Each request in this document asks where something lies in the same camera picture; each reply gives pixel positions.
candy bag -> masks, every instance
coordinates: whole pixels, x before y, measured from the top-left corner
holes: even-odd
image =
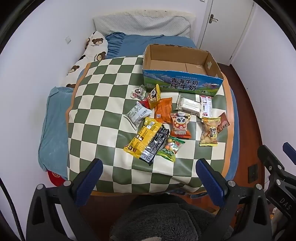
[[[191,138],[189,130],[187,130],[187,124],[190,121],[191,114],[176,113],[170,115],[173,121],[173,128],[170,133],[174,137]]]
[[[200,137],[200,146],[217,146],[217,127],[221,123],[221,117],[202,118],[204,126]]]
[[[150,92],[147,98],[140,101],[140,104],[147,109],[153,109],[160,101],[160,89],[159,85],[156,84],[155,88]]]
[[[124,117],[127,118],[135,130],[138,129],[141,121],[152,113],[151,110],[142,106],[139,102]]]
[[[131,92],[131,98],[138,98],[140,100],[143,100],[145,98],[145,94],[146,94],[146,90],[145,90],[145,86],[141,85],[137,88],[135,88],[132,92]]]
[[[123,150],[151,165],[169,132],[170,130],[157,122],[156,119],[146,117],[144,126]]]
[[[160,99],[157,106],[155,106],[154,118],[160,123],[172,123],[170,113],[172,112],[173,98]]]
[[[176,154],[183,144],[185,144],[185,141],[173,136],[168,136],[168,142],[166,146],[162,150],[158,151],[157,154],[164,157],[165,159],[175,162]]]

blue pillow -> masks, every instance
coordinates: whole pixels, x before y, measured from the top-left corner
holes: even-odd
[[[54,87],[47,98],[38,162],[41,168],[67,179],[68,131],[66,110],[70,107],[73,88]]]
[[[179,36],[142,36],[115,32],[107,35],[105,38],[108,41],[106,58],[136,57],[142,55],[149,44],[172,44],[196,48],[191,39]]]

wooden floor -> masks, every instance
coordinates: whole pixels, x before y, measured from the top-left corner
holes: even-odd
[[[264,167],[257,158],[257,149],[262,144],[257,119],[246,93],[234,68],[219,64],[221,71],[226,75],[237,102],[239,115],[239,164],[234,181],[240,186],[253,187],[256,183],[264,186]],[[258,165],[258,180],[248,183],[248,167]],[[93,228],[101,241],[109,240],[109,230],[112,224],[122,215],[136,195],[119,197],[91,196],[87,205],[80,209],[85,220]],[[182,196],[188,203],[214,212],[214,206],[208,196],[191,199]]]

door handle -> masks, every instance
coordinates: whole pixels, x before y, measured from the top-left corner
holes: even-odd
[[[214,18],[214,15],[213,14],[211,14],[209,23],[212,23],[213,20],[214,20],[214,22],[219,21],[218,19]]]

white wall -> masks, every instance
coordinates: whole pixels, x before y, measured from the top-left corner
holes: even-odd
[[[289,142],[296,148],[296,51],[259,6],[232,65],[252,102],[263,144],[295,175],[296,166],[282,145]]]
[[[196,0],[47,0],[20,25],[0,55],[0,176],[24,231],[35,187],[51,185],[37,162],[47,96],[83,53],[85,40],[94,31],[92,17],[151,6],[186,11],[197,15],[197,41],[206,4]],[[17,232],[1,191],[0,209]]]

